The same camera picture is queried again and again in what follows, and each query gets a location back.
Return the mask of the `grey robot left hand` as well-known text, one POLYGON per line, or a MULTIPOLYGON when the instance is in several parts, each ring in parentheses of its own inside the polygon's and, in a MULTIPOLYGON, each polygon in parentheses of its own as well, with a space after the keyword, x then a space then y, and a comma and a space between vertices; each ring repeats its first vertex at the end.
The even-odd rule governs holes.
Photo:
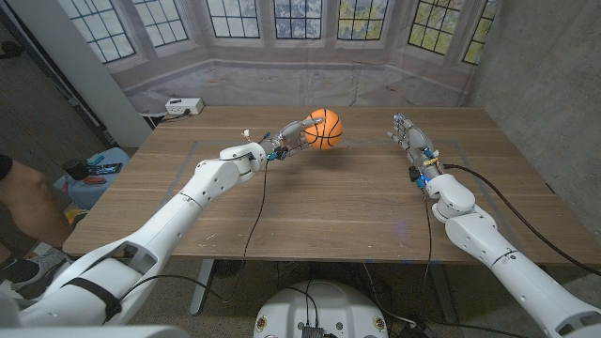
POLYGON ((278 131, 274 137, 267 138, 259 144, 264 148, 269 160, 282 161, 307 148, 309 144, 305 139, 304 131, 323 121, 323 117, 293 121, 278 131))

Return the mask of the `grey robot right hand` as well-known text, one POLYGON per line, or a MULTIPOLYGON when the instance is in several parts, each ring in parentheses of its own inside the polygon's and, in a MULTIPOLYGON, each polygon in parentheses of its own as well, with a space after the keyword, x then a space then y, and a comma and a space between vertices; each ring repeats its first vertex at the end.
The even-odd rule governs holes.
POLYGON ((439 152, 431 139, 401 113, 393 116, 394 131, 387 135, 406 152, 409 162, 425 180, 442 175, 443 168, 438 160, 439 152))

